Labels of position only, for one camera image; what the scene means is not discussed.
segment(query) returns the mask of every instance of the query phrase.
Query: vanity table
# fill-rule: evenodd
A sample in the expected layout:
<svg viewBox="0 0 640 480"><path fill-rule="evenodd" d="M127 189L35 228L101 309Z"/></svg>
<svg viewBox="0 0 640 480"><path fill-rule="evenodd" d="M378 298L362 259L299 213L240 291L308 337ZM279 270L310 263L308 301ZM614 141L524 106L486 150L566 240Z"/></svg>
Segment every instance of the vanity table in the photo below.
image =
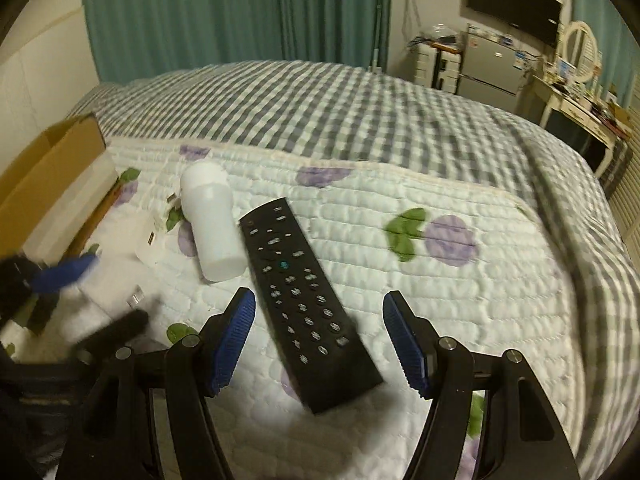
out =
<svg viewBox="0 0 640 480"><path fill-rule="evenodd" d="M577 101L563 94L557 88L544 82L538 76L532 76L532 82L527 86L527 88L525 88L525 90L527 95L523 96L526 100L526 107L524 113L522 113L524 118L538 124L545 130L551 128L551 133L562 138L562 135L554 130L555 124L559 122L554 117L554 113L561 114L564 118L569 119L572 123L576 124L588 135L593 137L593 141L596 141L603 146L604 155L602 160L598 158L597 165L587 159L594 175L596 177L600 177L607 169L607 166L613 157L616 135L589 110L580 106Z"/></svg>

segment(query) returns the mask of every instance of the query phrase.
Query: teal curtain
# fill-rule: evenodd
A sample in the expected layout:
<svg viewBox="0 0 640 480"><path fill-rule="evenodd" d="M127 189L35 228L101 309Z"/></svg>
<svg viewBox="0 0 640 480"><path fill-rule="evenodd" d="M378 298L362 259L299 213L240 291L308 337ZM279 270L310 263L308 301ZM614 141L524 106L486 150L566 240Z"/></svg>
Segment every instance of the teal curtain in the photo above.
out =
<svg viewBox="0 0 640 480"><path fill-rule="evenodd" d="M101 81L251 59L386 63L389 0L82 0Z"/></svg>
<svg viewBox="0 0 640 480"><path fill-rule="evenodd" d="M602 52L602 74L598 84L605 90L613 83L618 103L626 107L631 101L632 84L640 48L611 0L573 0L573 19L585 22Z"/></svg>

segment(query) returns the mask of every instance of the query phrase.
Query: refrigerator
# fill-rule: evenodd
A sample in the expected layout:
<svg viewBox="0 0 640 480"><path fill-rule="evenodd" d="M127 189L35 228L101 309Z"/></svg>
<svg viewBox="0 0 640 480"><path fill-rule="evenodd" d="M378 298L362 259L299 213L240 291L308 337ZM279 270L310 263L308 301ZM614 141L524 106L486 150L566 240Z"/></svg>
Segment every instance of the refrigerator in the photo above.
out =
<svg viewBox="0 0 640 480"><path fill-rule="evenodd" d="M517 50L467 35L458 95L514 113L523 75Z"/></svg>

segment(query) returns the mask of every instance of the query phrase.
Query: purple polka dot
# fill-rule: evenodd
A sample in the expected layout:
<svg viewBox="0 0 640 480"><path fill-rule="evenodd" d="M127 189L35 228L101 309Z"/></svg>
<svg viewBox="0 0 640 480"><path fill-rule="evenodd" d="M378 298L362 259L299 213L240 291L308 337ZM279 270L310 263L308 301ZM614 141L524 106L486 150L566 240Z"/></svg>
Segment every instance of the purple polka dot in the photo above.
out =
<svg viewBox="0 0 640 480"><path fill-rule="evenodd" d="M457 216L445 215L429 222L424 230L427 252L439 262L462 267L478 256L474 234Z"/></svg>
<svg viewBox="0 0 640 480"><path fill-rule="evenodd" d="M300 168L296 182L300 186L326 187L349 176L350 168Z"/></svg>
<svg viewBox="0 0 640 480"><path fill-rule="evenodd" d="M178 229L178 248L185 256L192 258L196 254L196 242L193 239L193 231L191 224L183 220Z"/></svg>
<svg viewBox="0 0 640 480"><path fill-rule="evenodd" d="M201 148L199 146L191 146L190 144L182 144L180 146L180 154L187 160L200 160L209 155L210 148Z"/></svg>
<svg viewBox="0 0 640 480"><path fill-rule="evenodd" d="M291 386L291 381L289 381L289 375L287 374L287 371L284 368L282 369L282 374L280 375L280 382L282 383L282 389L285 391L285 393L289 397L292 397L293 399L296 399L296 400L300 400L300 398L298 397L298 394L293 389L293 386Z"/></svg>
<svg viewBox="0 0 640 480"><path fill-rule="evenodd" d="M129 203L129 201L133 198L133 196L138 191L138 181L132 180L131 182L127 182L122 186L122 191L120 192L120 196L116 200L116 206Z"/></svg>

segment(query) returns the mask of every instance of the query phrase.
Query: black remote control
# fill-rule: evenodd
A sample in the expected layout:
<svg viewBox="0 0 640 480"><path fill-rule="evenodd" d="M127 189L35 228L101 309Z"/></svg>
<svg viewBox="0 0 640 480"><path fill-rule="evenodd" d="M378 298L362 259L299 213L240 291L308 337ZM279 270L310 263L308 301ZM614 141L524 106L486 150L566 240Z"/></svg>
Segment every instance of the black remote control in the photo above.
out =
<svg viewBox="0 0 640 480"><path fill-rule="evenodd" d="M382 377L285 198L240 219L262 302L294 388L313 413L363 394Z"/></svg>

